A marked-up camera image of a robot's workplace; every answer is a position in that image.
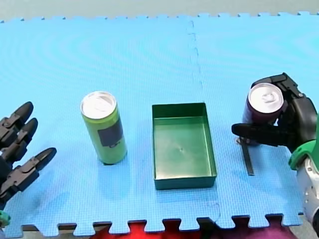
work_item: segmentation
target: pull tab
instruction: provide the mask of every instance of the pull tab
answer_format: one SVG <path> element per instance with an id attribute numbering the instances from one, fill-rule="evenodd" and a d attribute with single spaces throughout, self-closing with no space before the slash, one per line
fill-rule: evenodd
<path id="1" fill-rule="evenodd" d="M 263 94 L 261 99 L 265 103 L 271 103 L 271 102 L 274 102 L 276 100 L 274 94 L 272 94 L 272 93 Z"/>

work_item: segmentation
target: green tray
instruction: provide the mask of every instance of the green tray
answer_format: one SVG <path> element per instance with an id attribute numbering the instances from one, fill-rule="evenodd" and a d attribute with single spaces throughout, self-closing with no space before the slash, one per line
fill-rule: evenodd
<path id="1" fill-rule="evenodd" d="M 217 176 L 205 103 L 153 105 L 155 187 L 211 187 Z"/>

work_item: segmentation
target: aluminum can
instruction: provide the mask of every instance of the aluminum can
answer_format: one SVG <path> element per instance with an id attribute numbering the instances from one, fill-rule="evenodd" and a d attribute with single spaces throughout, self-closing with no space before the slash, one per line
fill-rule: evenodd
<path id="1" fill-rule="evenodd" d="M 242 123 L 274 124 L 284 105 L 281 90 L 270 83 L 253 86 L 247 96 Z"/>
<path id="2" fill-rule="evenodd" d="M 121 161 L 127 147 L 115 97 L 104 91 L 89 93 L 81 102 L 81 113 L 99 159 L 104 164 Z"/>

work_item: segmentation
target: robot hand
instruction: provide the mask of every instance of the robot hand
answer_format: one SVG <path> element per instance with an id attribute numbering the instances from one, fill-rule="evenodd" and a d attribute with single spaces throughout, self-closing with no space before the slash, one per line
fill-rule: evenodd
<path id="1" fill-rule="evenodd" d="M 18 191 L 25 190 L 39 176 L 39 171 L 56 154 L 55 148 L 48 148 L 32 157 L 22 166 L 13 169 L 13 163 L 25 155 L 38 122 L 32 118 L 25 123 L 33 111 L 31 102 L 19 107 L 9 118 L 0 120 L 0 228 L 7 226 L 10 217 L 3 210 L 7 201 Z"/>
<path id="2" fill-rule="evenodd" d="M 304 194 L 304 214 L 319 236 L 319 117 L 312 101 L 298 90 L 285 73 L 253 83 L 276 85 L 285 100 L 277 121 L 271 124 L 237 123 L 233 134 L 260 144 L 286 146 L 292 154 L 289 165 L 297 170 L 297 180 Z"/>

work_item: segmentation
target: can label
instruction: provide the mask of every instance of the can label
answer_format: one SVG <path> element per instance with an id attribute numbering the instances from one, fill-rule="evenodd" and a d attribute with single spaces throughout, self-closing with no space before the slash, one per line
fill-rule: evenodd
<path id="1" fill-rule="evenodd" d="M 120 143 L 120 139 L 123 136 L 121 119 L 119 118 L 111 127 L 99 129 L 98 134 L 102 146 L 114 148 Z"/>

